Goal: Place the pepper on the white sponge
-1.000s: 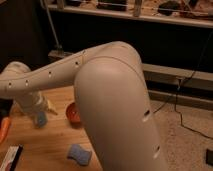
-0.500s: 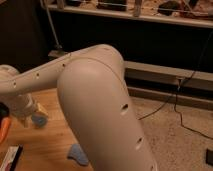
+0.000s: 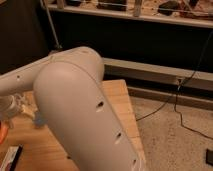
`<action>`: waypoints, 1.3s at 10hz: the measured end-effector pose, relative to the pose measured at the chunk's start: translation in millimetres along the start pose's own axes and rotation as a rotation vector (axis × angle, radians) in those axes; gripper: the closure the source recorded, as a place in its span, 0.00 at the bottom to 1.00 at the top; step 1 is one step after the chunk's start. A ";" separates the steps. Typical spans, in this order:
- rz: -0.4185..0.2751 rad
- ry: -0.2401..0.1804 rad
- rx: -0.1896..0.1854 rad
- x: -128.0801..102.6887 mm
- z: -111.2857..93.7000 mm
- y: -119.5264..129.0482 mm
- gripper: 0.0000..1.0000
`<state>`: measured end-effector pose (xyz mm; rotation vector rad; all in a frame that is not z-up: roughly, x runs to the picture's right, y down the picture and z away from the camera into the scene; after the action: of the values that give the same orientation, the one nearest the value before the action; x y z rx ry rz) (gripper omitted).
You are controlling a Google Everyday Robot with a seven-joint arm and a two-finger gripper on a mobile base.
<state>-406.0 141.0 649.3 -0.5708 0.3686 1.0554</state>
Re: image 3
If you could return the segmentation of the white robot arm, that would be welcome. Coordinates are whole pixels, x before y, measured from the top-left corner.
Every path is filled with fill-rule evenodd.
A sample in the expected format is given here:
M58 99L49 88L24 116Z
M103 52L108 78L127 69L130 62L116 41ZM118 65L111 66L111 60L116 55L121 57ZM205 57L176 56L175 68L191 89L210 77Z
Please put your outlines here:
M0 75L0 97L33 91L46 124L80 171L146 171L102 88L89 47L49 55Z

